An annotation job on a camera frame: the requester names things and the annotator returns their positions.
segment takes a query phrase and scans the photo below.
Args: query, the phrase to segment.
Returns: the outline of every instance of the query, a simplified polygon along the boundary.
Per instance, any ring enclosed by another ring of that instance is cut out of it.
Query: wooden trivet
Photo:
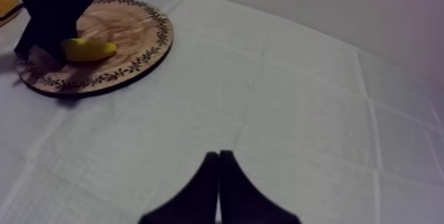
[[[51,67],[52,58],[32,49],[17,64],[31,89],[54,97],[85,97],[126,86],[152,71],[168,53],[172,25],[160,10],[135,0],[96,0],[77,22],[81,38],[115,43],[117,54],[99,62]]]

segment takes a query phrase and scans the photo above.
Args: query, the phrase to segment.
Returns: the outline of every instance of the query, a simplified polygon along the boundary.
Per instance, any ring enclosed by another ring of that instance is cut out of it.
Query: white tablecloth
[[[137,223],[220,149],[304,224],[442,223],[440,89],[234,3],[142,1],[172,50],[94,98],[27,89],[11,66],[26,12],[0,28],[0,223]]]

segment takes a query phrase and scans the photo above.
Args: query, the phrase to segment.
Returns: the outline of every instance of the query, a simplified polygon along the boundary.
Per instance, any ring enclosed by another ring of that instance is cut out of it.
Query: yellow toy
[[[17,9],[9,17],[6,17],[8,14],[11,13],[11,11],[14,11],[14,9],[19,7],[19,5],[19,0],[0,0],[0,26],[8,23],[20,13],[20,11]]]
[[[84,38],[64,40],[61,47],[65,51],[66,59],[74,62],[99,61],[111,57],[117,50],[115,44]]]

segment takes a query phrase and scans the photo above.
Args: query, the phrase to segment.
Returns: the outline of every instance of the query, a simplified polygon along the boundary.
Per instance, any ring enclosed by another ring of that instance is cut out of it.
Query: white table
[[[141,0],[171,52],[127,88],[77,102],[10,66],[0,28],[0,223],[137,223],[232,149],[305,224],[441,223],[444,94],[319,32],[222,0]]]

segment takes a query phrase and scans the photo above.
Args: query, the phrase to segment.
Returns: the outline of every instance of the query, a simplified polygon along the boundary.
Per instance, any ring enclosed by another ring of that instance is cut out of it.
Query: white wall
[[[230,0],[339,38],[444,85],[444,0]]]

